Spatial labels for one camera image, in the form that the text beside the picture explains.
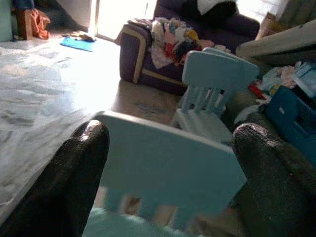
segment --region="blue towel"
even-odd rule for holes
[[[76,40],[71,37],[66,37],[60,44],[70,48],[77,48],[85,51],[92,52],[95,42],[87,42],[84,40]]]

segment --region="blue plastic box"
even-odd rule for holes
[[[266,115],[284,138],[316,167],[316,111],[286,87],[280,87]]]

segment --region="chair backrest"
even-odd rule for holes
[[[246,88],[258,73],[257,66],[216,49],[191,51],[182,75],[188,85],[182,111],[194,104],[196,112],[205,108],[220,114],[233,92]]]
[[[228,146],[114,112],[95,119],[110,132],[101,185],[142,198],[140,212],[174,205],[187,217],[219,214],[246,181]]]

